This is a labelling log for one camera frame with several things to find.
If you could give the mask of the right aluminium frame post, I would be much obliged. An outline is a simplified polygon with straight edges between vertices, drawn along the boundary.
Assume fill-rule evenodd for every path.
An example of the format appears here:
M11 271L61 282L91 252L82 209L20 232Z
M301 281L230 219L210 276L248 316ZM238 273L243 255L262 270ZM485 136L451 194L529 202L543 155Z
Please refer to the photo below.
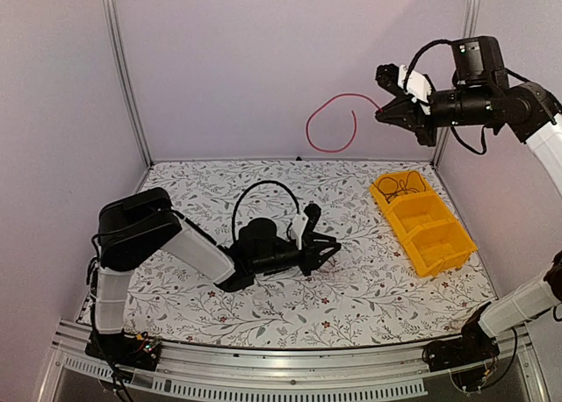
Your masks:
M474 35L478 23L480 0L466 0L465 14L462 29L462 38L469 38ZM435 169L439 169L447 142L450 137L450 128L444 128L438 135L437 147L432 159L432 165Z

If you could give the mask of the floral patterned table mat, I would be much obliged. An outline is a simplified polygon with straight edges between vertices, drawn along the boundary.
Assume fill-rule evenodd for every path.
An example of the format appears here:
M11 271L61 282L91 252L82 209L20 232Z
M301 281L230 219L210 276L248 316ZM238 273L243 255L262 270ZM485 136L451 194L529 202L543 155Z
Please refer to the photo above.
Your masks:
M284 235L297 210L314 202L319 232L342 248L311 276L288 269L231 293L159 251L130 279L123 331L243 348L351 348L458 332L494 289L477 255L438 276L415 273L370 193L379 176L409 170L446 197L426 162L156 164L144 188L164 188L175 209L222 246L258 217Z

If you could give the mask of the aluminium frame post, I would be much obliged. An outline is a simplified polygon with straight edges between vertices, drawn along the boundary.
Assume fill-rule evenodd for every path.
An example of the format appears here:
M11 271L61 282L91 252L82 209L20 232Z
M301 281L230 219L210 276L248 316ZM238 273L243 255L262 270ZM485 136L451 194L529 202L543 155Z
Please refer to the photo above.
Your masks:
M127 66L126 52L119 23L117 0L102 0L102 3L119 85L133 131L133 137L139 149L142 162L145 167L149 169L153 166L154 161L149 149L144 127L141 123L141 116L133 91L133 83Z
M462 29L462 38L469 38L474 35L478 23L480 0L466 0L465 14ZM450 128L444 128L438 135L437 147L432 159L432 165L435 169L439 169L447 142L450 137Z

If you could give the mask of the front aluminium rail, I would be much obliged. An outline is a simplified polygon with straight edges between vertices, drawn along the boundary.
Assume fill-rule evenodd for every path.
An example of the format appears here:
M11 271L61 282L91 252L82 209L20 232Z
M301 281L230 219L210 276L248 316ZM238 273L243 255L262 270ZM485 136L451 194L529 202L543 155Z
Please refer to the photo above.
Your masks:
M549 401L527 331L498 340L491 384L460 391L455 370L433 371L420 342L308 350L220 348L167 341L154 370L124 368L115 391L107 364L86 355L89 328L59 323L39 401Z

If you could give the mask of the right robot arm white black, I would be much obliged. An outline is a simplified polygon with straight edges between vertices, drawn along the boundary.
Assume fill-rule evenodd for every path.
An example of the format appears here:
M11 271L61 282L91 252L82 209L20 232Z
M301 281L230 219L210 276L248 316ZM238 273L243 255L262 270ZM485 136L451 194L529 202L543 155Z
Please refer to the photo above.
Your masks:
M414 70L422 55L439 45L450 48L455 63L449 90L436 90L427 75ZM435 39L406 66L378 66L375 81L393 95L376 111L377 121L408 130L425 147L436 146L437 131L443 127L481 126L499 133L508 126L554 185L561 185L561 104L538 83L505 67L496 38ZM560 303L561 256L555 255L548 270L478 309L463 326L454 356L461 363L473 363L486 352L488 340Z

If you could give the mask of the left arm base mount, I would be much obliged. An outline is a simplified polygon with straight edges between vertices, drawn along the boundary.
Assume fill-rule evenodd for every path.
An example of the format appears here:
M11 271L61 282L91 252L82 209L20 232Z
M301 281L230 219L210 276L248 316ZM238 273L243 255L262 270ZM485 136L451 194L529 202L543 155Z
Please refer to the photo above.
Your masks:
M106 361L110 365L122 365L140 370L155 371L162 352L162 338L149 336L147 332L128 335L99 334L92 332L85 354Z

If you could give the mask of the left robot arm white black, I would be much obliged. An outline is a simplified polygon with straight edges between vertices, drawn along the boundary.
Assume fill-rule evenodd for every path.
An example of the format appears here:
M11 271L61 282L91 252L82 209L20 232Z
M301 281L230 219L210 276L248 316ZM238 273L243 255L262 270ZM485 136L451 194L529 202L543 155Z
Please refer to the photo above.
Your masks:
M315 203L299 208L285 238L273 220L252 219L233 230L233 243L225 248L176 211L161 187L109 203L98 214L89 273L97 348L113 362L130 355L130 342L121 335L128 286L134 271L154 253L175 256L225 292L244 290L258 275L293 267L311 276L342 247L336 238L316 232L320 216Z

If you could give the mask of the left aluminium frame post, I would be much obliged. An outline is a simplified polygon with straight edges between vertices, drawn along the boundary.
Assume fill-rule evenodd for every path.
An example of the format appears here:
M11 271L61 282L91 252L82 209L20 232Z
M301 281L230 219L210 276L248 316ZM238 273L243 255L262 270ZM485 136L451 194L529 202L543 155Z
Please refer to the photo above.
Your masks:
M153 166L154 161L149 149L144 127L141 123L141 116L133 91L133 83L127 66L126 52L119 23L117 0L102 0L102 3L119 85L133 131L133 137L139 149L142 162L145 167L149 169Z

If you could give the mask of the yellow three-compartment bin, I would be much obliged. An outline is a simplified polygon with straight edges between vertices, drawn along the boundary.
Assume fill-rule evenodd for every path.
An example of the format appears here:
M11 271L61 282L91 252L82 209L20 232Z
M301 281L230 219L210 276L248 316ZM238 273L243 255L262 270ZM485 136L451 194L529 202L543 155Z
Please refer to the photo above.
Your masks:
M416 170L379 176L370 186L379 210L420 277L464 266L478 248L452 211Z

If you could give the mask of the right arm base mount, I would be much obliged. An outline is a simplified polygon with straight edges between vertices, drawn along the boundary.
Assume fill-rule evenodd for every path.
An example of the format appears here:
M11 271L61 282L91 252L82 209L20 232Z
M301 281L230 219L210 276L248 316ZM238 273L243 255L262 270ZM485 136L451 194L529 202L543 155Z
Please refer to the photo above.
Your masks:
M461 335L451 340L431 341L421 358L431 372L448 370L454 386L463 392L481 391L496 371L500 349L495 338Z

